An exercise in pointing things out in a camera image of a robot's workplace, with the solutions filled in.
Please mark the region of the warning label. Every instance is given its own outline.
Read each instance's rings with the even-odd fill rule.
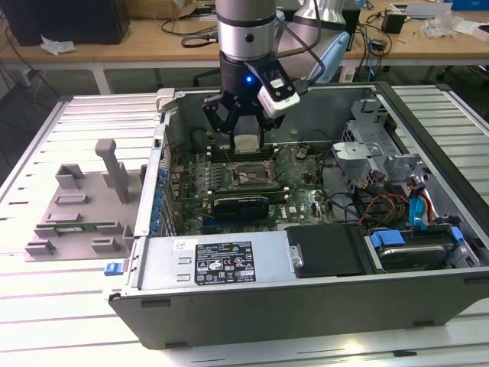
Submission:
[[[256,281],[251,242],[196,245],[198,285]]]

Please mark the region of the table leg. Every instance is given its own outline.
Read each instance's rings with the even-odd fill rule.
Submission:
[[[95,78],[100,94],[113,94],[112,87],[105,72],[106,70],[101,67],[92,69],[93,77]]]
[[[353,83],[353,77],[357,70],[357,61],[345,60],[343,62],[342,74],[339,77],[340,83]]]
[[[10,74],[22,88],[29,88],[31,86],[31,81],[28,78],[28,70],[11,70]]]
[[[161,70],[160,69],[154,69],[154,78],[156,80],[157,89],[163,88],[163,78],[161,78]]]
[[[435,67],[428,67],[425,72],[425,76],[420,80],[421,83],[431,84],[431,75],[435,71]]]

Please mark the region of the motherboard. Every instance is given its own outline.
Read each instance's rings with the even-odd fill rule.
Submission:
[[[307,146],[174,157],[170,177],[178,235],[266,232],[335,222],[319,190],[320,154],[310,154]]]

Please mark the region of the black box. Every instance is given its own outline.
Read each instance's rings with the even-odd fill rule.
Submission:
[[[382,22],[382,31],[385,33],[399,34],[403,29],[407,14],[386,12]]]
[[[40,36],[75,44],[120,44],[129,29],[125,0],[0,0],[12,34],[24,46]]]

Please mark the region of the circuit board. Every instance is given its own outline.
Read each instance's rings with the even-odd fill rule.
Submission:
[[[316,156],[301,155],[303,151],[286,146],[275,160],[270,160],[273,151],[239,158],[181,154],[171,174],[178,234],[266,232],[335,222],[318,190]],[[213,206],[230,198],[261,198],[269,204],[268,213],[260,220],[216,220]]]

